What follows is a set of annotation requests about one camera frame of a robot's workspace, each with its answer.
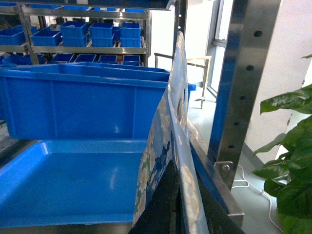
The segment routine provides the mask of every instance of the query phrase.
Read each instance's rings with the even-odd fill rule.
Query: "green plant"
[[[261,102],[261,113],[278,109],[312,114],[312,85]],[[283,145],[288,152],[253,173],[266,179],[264,191],[276,197],[284,233],[312,233],[312,116],[253,154],[268,152],[275,145]]]

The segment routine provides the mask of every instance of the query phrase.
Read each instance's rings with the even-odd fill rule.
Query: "hole in metal post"
[[[251,65],[249,65],[249,66],[246,67],[246,70],[247,70],[247,71],[252,71],[253,69],[254,69],[254,66],[251,66]]]
[[[262,32],[261,32],[261,31],[255,31],[255,32],[253,33],[253,35],[254,35],[256,38],[259,38],[259,37],[262,36]]]

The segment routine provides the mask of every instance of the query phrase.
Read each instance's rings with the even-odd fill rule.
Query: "blue plastic crate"
[[[0,228],[132,223],[145,147],[130,139],[34,144],[0,169]]]
[[[60,5],[45,5],[45,4],[30,4],[32,8],[46,8],[46,9],[56,9],[60,7]]]
[[[18,25],[18,26],[12,27],[10,29],[22,32],[23,31],[23,26],[22,25]],[[35,34],[36,32],[38,32],[37,26],[31,26],[31,33]]]
[[[140,57],[140,55],[124,55],[123,60],[124,61],[141,62],[141,57]]]
[[[111,38],[113,36],[112,23],[94,23],[90,27],[91,38]]]
[[[30,58],[26,58],[20,55],[10,55],[2,60],[3,65],[31,65]]]
[[[86,56],[96,59],[76,61]],[[146,138],[168,77],[72,63],[23,66],[0,69],[0,94],[12,138]]]
[[[141,28],[139,23],[121,23],[121,38],[141,38]]]
[[[87,34],[82,38],[70,38],[63,36],[63,45],[64,46],[76,46],[76,47],[85,47],[90,41],[90,35]]]
[[[114,40],[120,40],[120,27],[113,27]]]
[[[94,10],[95,11],[102,11],[101,10],[102,7],[95,7]],[[116,8],[112,8],[112,7],[107,7],[106,11],[116,11]]]
[[[111,38],[92,38],[93,47],[113,47],[114,36]]]
[[[45,56],[44,55],[37,55],[37,56],[38,56],[39,64],[44,64],[45,63]],[[30,54],[24,55],[24,58],[30,59]]]
[[[80,54],[77,56],[74,62],[95,62],[97,55],[92,54]]]
[[[129,66],[141,66],[141,62],[134,62],[134,61],[124,61],[122,62],[123,65]]]
[[[61,33],[58,30],[41,30],[31,36],[34,45],[37,46],[58,46],[62,41]]]
[[[75,60],[75,54],[57,54],[49,63],[67,63]]]
[[[16,6],[16,3],[11,3],[11,2],[0,2],[0,6]]]
[[[144,13],[143,9],[125,9],[125,12],[137,12],[137,13]]]
[[[120,38],[121,47],[141,47],[141,38]]]
[[[67,21],[60,26],[63,37],[82,38],[89,31],[89,24],[82,21]]]
[[[97,62],[118,64],[117,55],[101,55]]]
[[[88,6],[64,6],[65,10],[78,10],[78,11],[86,11],[89,9]]]
[[[0,30],[0,45],[22,45],[23,43],[25,43],[23,32],[11,29]]]

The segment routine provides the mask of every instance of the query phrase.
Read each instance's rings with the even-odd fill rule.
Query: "blue storage bin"
[[[36,46],[58,46],[62,41],[58,30],[41,30],[31,36]]]
[[[95,7],[94,10],[95,11],[101,11],[102,7]],[[107,7],[106,11],[116,11],[116,8],[112,8],[112,7]]]
[[[121,38],[141,38],[141,28],[139,23],[121,23]]]
[[[82,21],[67,21],[60,26],[63,37],[83,38],[88,34],[89,24]]]
[[[114,40],[120,40],[120,27],[113,27]]]
[[[93,47],[113,47],[114,36],[111,38],[92,38]]]
[[[169,73],[165,69],[154,68],[154,67],[131,67],[131,66],[127,66],[127,65],[113,65],[113,64],[94,63],[94,62],[81,62],[81,63],[74,63],[74,64],[76,64],[76,65],[84,65],[84,66],[94,66],[94,67],[110,67],[110,68],[119,68],[119,69],[129,69],[129,70],[140,70],[140,71]]]
[[[74,62],[94,62],[97,60],[97,55],[92,54],[80,54],[77,56]]]
[[[140,57],[140,55],[124,55],[123,60],[124,61],[141,62],[141,57]]]
[[[145,147],[145,140],[32,145],[0,169],[0,228],[132,223]]]
[[[39,64],[45,63],[45,56],[44,55],[37,55]],[[30,54],[24,55],[24,58],[30,59]]]
[[[125,9],[125,12],[137,12],[137,13],[144,13],[143,9]]]
[[[101,55],[97,62],[118,64],[117,55]]]
[[[141,47],[141,38],[120,38],[121,47]]]
[[[26,58],[19,55],[10,55],[2,60],[3,65],[31,65],[30,58]]]
[[[75,60],[75,54],[57,54],[49,63],[67,63]]]
[[[111,38],[113,36],[112,23],[94,23],[90,27],[91,38]]]
[[[141,62],[134,62],[134,61],[124,61],[122,62],[123,65],[129,66],[141,66]]]
[[[11,29],[0,30],[0,45],[22,45],[23,43],[25,43],[23,32]]]
[[[45,4],[30,4],[32,8],[46,8],[46,9],[56,9],[60,7],[60,5],[45,5]]]
[[[88,6],[64,6],[65,10],[78,10],[78,11],[86,11],[89,9]]]
[[[23,31],[23,26],[18,25],[15,27],[10,28],[11,30],[16,30],[16,31]],[[38,29],[36,26],[31,26],[31,33],[35,34],[36,32],[38,32]]]
[[[87,34],[82,38],[70,38],[63,36],[63,45],[64,46],[77,46],[77,47],[85,47],[90,41],[90,35]]]

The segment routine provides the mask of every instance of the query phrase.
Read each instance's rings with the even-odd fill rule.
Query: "floor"
[[[189,102],[188,118],[197,128],[202,137],[209,142],[211,128],[215,114],[215,98],[207,91],[207,99],[204,102],[203,109],[200,108],[202,88],[192,91]],[[243,167],[245,178],[257,189],[262,190],[264,181],[252,174],[254,166],[248,160],[246,155],[241,154],[239,164]],[[236,172],[235,180],[242,179],[242,171],[239,168]],[[242,185],[244,182],[234,182],[233,186]],[[232,195],[236,199],[240,208],[245,212],[242,230],[246,234],[280,234],[282,233],[269,220],[269,201],[253,188],[232,188]],[[275,209],[276,199],[272,199],[272,220],[277,223]]]

